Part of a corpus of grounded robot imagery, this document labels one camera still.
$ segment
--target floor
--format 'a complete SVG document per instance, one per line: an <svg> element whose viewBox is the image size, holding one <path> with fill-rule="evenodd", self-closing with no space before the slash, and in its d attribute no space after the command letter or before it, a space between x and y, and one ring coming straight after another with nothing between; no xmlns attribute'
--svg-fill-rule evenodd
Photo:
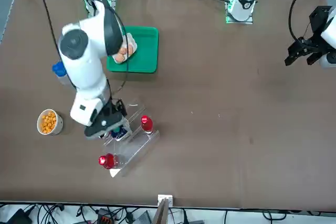
<svg viewBox="0 0 336 224"><path fill-rule="evenodd" d="M6 222L8 219L19 209L25 209L29 205L8 205L4 206L0 209L0 221ZM78 223L83 221L83 217L79 216L76 217L78 206L66 206L64 211L55 211L53 214L53 217L58 222L58 224L72 224L72 223ZM34 208L34 210L30 214L30 218L33 221L33 224L37 224L37 214L38 214L39 205ZM110 210L113 211L115 209L118 209L117 207L110 207ZM128 211L132 211L135 208L128 208ZM153 220L153 217L155 215L155 208L140 208L136 210L134 214L134 218L137 219L140 215L142 215L145 211L148 211L149 216L151 220ZM178 224L180 222L183 222L183 210L180 208L172 208L172 213L174 216L174 219L172 218L172 215L169 214L168 217L168 224ZM195 210L195 209L186 209L186 214L188 221L197 221L202 220L205 224L211 223L211 224L224 224L224 218L225 218L225 212L224 210ZM43 218L46 211L44 209L41 209L39 220ZM97 219L97 215L91 210L89 207L83 208L83 214L87 221L91 220L94 222ZM281 224L332 224L336 222L335 217L327 217L327 216L311 216L307 215L307 212L304 212L306 215L290 215L288 214L284 220L281 221ZM283 217L283 214L272 214L273 218L281 218ZM270 223L269 220L265 219L262 215L262 213L259 212L240 212L240 211L228 211L227 217L226 217L226 223L227 224L239 224L239 223L249 223L249 224L268 224Z"/></svg>

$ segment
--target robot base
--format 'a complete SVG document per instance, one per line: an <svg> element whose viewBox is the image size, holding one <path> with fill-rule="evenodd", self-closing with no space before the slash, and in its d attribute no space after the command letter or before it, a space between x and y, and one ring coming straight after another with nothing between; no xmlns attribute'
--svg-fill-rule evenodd
<svg viewBox="0 0 336 224"><path fill-rule="evenodd" d="M228 12L228 9L231 8L231 3L233 2L233 0L229 0L230 3L225 2L225 22L227 24L232 24L232 23L239 23L239 24L249 24L252 25L253 24L253 18L252 18L252 14L250 15L250 17L245 20L245 21L237 21L234 19L234 17L231 16L231 14Z"/></svg>

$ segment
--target bottle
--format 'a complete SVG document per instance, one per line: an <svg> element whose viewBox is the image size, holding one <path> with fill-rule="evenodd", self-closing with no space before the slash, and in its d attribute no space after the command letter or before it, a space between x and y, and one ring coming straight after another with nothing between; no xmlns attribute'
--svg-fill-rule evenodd
<svg viewBox="0 0 336 224"><path fill-rule="evenodd" d="M141 117L141 127L146 134L148 134L148 135L152 134L153 133L153 121L152 121L152 119L150 119L150 117L147 116L147 115L143 115Z"/></svg>
<svg viewBox="0 0 336 224"><path fill-rule="evenodd" d="M59 61L55 65L53 65L52 71L55 73L60 83L62 83L63 85L71 84L70 79L67 75L67 71L65 70L65 67L62 61Z"/></svg>
<svg viewBox="0 0 336 224"><path fill-rule="evenodd" d="M105 169L113 169L121 165L119 156L111 153L100 156L98 161Z"/></svg>

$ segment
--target blue cap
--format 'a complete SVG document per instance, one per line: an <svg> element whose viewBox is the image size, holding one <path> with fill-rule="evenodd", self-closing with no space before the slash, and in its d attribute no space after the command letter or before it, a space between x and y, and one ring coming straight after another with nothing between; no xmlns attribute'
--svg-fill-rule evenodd
<svg viewBox="0 0 336 224"><path fill-rule="evenodd" d="M67 74L67 71L65 70L65 67L62 61L59 61L55 65L53 65L52 70L58 77L63 77Z"/></svg>

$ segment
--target brown table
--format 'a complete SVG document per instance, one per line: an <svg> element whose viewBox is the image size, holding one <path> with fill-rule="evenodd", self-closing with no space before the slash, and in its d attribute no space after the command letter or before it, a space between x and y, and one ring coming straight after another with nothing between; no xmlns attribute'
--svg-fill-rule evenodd
<svg viewBox="0 0 336 224"><path fill-rule="evenodd" d="M0 198L177 206L335 210L334 69L285 67L292 0L258 0L254 24L226 25L213 0L118 0L126 25L160 32L156 74L130 74L118 94L141 97L161 138L126 177L98 165L69 116L74 91L51 72L58 60L41 0L16 0L0 46ZM56 35L85 16L80 0L47 0ZM298 0L297 36L324 0ZM106 71L116 88L124 75ZM53 108L64 131L45 137Z"/></svg>

